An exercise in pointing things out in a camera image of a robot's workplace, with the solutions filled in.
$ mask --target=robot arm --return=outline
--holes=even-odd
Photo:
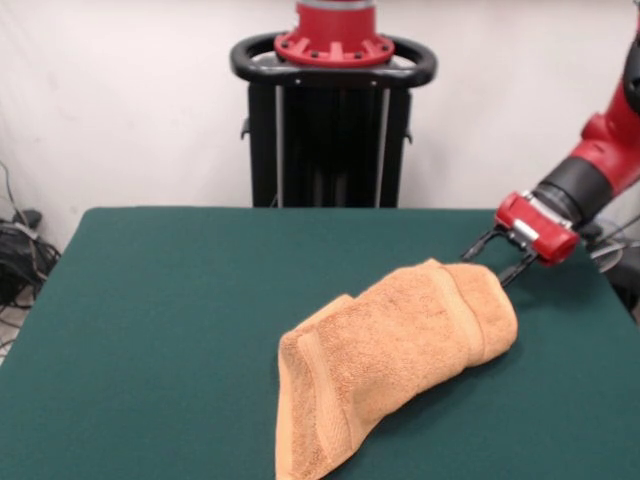
[[[524,252],[505,271],[504,286],[536,261],[564,262],[580,242],[577,232],[640,179],[640,21],[624,74],[604,114],[594,115],[571,154],[532,191],[512,193],[498,208],[493,230],[462,259],[503,237]]]

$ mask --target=white wall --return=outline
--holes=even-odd
[[[636,24],[630,0],[378,4],[381,31],[440,58],[437,81],[415,92],[404,207],[493,208],[534,186],[606,107]],[[92,206],[249,206],[246,85],[228,52],[288,28],[293,9],[0,0],[0,155],[20,205],[45,213],[60,246]],[[609,215],[635,212],[636,197]]]

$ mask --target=towel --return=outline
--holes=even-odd
[[[431,259],[343,295],[281,339],[277,480],[317,480],[416,395],[507,352],[515,311],[480,265]]]

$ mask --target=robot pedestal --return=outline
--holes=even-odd
[[[294,32],[231,52],[249,82],[243,136],[255,207],[397,207],[410,89],[432,81],[437,60],[415,42],[377,36],[370,3],[299,2]]]

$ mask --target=green table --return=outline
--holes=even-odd
[[[398,266],[456,261],[490,222],[91,211],[0,368],[0,478],[273,478],[280,336]],[[494,245],[485,263],[515,260]],[[578,253],[510,295],[513,350],[388,417],[331,479],[640,478],[640,336],[605,279]]]

